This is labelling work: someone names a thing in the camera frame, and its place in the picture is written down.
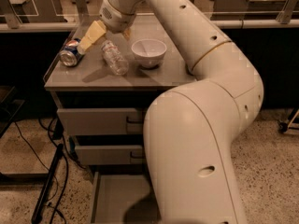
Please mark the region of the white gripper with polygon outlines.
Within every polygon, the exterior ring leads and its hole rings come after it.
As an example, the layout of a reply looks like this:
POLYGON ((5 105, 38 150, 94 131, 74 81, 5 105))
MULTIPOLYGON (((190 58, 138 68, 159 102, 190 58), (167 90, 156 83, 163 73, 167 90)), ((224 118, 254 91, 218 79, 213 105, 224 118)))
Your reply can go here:
POLYGON ((143 0, 103 0, 99 15, 101 21, 93 21, 85 35, 80 39, 77 50, 84 55, 88 49, 107 32, 122 33, 129 41, 137 6, 143 0))

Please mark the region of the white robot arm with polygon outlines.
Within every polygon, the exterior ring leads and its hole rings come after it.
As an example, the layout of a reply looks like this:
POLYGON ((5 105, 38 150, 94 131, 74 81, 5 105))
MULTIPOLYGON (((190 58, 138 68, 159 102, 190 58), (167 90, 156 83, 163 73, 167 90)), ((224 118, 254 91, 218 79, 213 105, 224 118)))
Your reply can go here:
POLYGON ((195 77, 157 97, 144 148, 163 224, 248 224, 231 144, 257 117, 263 82, 238 46, 189 0, 104 0, 100 25, 121 33, 146 1, 195 77))

